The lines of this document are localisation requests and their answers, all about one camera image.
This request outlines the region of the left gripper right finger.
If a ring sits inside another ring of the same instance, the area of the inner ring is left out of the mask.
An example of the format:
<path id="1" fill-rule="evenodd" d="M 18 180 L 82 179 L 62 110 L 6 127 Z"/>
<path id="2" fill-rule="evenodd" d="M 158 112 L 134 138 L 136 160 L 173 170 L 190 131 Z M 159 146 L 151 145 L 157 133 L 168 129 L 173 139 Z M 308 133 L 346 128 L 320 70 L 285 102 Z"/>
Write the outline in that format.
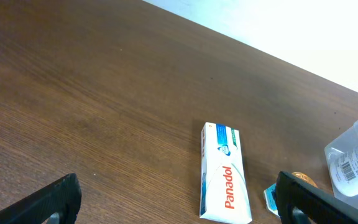
<path id="1" fill-rule="evenodd" d="M 279 172 L 274 200 L 282 223 L 358 223 L 358 209 L 289 172 Z"/>

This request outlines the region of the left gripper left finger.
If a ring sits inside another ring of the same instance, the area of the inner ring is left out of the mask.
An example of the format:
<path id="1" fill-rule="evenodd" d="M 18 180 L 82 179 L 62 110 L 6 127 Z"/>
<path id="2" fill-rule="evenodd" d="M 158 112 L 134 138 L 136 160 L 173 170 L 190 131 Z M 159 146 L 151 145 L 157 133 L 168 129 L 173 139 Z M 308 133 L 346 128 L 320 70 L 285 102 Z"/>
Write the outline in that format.
<path id="1" fill-rule="evenodd" d="M 80 207 L 80 184 L 71 173 L 2 209 L 0 223 L 74 223 Z"/>

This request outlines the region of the white Panadol box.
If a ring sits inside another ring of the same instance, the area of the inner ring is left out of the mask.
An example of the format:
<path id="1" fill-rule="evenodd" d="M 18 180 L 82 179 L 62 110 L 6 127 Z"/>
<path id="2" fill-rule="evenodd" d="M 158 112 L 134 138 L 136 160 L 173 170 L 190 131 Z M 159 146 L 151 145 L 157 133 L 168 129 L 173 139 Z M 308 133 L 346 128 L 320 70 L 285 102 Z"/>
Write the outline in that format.
<path id="1" fill-rule="evenodd" d="M 229 126 L 207 122 L 201 132 L 200 218 L 252 221 L 239 131 Z"/>

